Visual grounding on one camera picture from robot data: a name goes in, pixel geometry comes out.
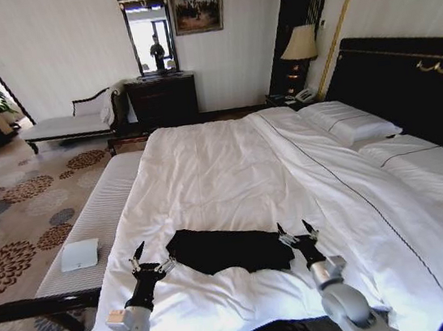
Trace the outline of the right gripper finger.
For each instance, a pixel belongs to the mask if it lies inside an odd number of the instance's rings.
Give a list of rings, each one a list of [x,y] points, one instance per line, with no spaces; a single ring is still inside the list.
[[[299,239],[296,236],[291,236],[288,234],[280,225],[277,223],[278,237],[279,241],[288,247],[295,247],[299,243]]]
[[[319,231],[316,230],[315,228],[313,228],[309,223],[307,223],[305,220],[301,220],[301,222],[303,223],[304,227],[306,228],[307,232],[309,233],[309,238],[311,240],[317,240]]]

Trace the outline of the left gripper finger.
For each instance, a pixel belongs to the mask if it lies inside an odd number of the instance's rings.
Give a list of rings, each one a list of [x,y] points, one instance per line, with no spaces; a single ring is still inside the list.
[[[134,272],[147,269],[147,265],[145,263],[139,262],[143,254],[144,247],[145,247],[144,242],[141,242],[140,245],[135,249],[134,255],[130,258],[130,264],[132,265],[132,270]]]
[[[169,257],[163,263],[161,263],[160,265],[156,266],[155,272],[157,272],[158,274],[171,272],[176,264],[177,264],[176,258],[175,257]]]

